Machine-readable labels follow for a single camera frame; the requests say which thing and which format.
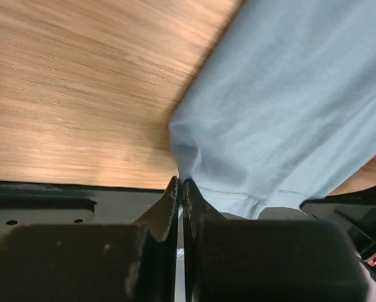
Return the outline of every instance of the wood grain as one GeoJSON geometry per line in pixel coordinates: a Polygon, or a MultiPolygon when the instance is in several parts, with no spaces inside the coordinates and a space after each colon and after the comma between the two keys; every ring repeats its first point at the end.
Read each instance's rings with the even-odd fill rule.
{"type": "Polygon", "coordinates": [[[0,0],[0,180],[165,188],[169,118],[241,2],[0,0]]]}
{"type": "Polygon", "coordinates": [[[350,193],[376,186],[376,157],[332,192],[331,195],[350,193]]]}

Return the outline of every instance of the small hole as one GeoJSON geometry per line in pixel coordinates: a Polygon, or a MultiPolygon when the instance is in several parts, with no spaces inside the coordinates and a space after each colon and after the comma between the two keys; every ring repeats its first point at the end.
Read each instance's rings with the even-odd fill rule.
{"type": "Polygon", "coordinates": [[[7,225],[16,225],[18,223],[17,220],[9,220],[6,222],[7,225]]]}

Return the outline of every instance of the wooden surface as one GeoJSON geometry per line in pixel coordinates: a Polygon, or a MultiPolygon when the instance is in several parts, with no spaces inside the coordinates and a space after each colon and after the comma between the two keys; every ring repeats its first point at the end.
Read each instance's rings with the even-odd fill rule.
{"type": "Polygon", "coordinates": [[[0,180],[164,188],[166,125],[240,3],[0,0],[0,180]]]}

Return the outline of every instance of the screw hole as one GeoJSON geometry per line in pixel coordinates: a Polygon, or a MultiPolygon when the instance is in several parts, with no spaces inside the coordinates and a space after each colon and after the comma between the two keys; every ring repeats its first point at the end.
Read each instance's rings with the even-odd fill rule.
{"type": "Polygon", "coordinates": [[[17,220],[9,220],[6,222],[7,225],[16,225],[18,223],[17,220]]]}

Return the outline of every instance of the light blue fabric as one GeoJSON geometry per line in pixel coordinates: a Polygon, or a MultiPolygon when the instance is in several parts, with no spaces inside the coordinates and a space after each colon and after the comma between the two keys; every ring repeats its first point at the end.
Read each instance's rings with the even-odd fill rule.
{"type": "Polygon", "coordinates": [[[376,1],[247,1],[169,129],[219,211],[329,194],[376,155],[376,1]]]}

